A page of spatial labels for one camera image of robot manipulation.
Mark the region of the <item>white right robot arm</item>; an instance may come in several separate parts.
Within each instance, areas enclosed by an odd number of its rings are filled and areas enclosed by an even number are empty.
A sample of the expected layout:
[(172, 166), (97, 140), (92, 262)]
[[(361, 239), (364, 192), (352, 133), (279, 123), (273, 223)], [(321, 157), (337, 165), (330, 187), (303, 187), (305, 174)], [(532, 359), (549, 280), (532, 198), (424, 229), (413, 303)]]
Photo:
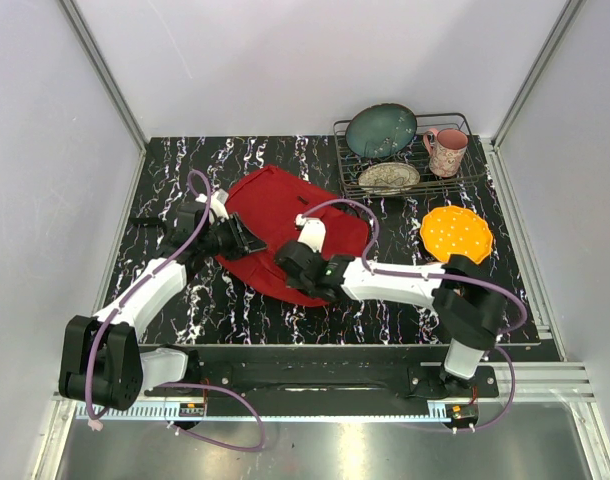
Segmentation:
[(279, 249), (274, 262), (286, 274), (289, 287), (311, 298), (388, 301), (434, 312), (451, 336), (439, 384), (455, 397), (473, 387), (478, 364), (496, 346), (497, 337), (528, 318), (522, 300), (487, 280), (463, 255), (426, 265), (384, 264), (349, 255), (324, 259), (293, 240)]

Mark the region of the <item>red student backpack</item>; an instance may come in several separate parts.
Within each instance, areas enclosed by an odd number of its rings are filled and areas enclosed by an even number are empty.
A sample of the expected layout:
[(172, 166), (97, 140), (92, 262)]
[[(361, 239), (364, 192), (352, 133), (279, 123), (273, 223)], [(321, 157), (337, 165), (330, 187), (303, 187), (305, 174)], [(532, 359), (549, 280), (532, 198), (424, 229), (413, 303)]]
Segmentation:
[(239, 260), (211, 257), (236, 279), (256, 292), (294, 305), (321, 307), (335, 302), (310, 298), (286, 285), (286, 274), (274, 263), (276, 252), (299, 231), (296, 216), (319, 218), (326, 227), (321, 252), (359, 257), (368, 244), (369, 226), (355, 215), (335, 208), (338, 197), (276, 166), (263, 167), (239, 180), (225, 203), (229, 213), (238, 213), (245, 225), (266, 244), (267, 249)]

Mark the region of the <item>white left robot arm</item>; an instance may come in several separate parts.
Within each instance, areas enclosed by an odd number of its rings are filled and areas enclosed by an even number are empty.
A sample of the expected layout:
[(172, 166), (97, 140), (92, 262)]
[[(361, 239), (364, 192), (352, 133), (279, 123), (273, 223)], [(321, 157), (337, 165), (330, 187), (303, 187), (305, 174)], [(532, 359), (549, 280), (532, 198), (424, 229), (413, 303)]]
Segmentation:
[(139, 277), (91, 316), (74, 316), (64, 335), (58, 391), (88, 408), (124, 411), (146, 390), (167, 384), (181, 396), (200, 386), (198, 358), (182, 347), (142, 351), (139, 339), (163, 307), (195, 278), (205, 261), (239, 260), (267, 247), (223, 205), (186, 202), (175, 226)]

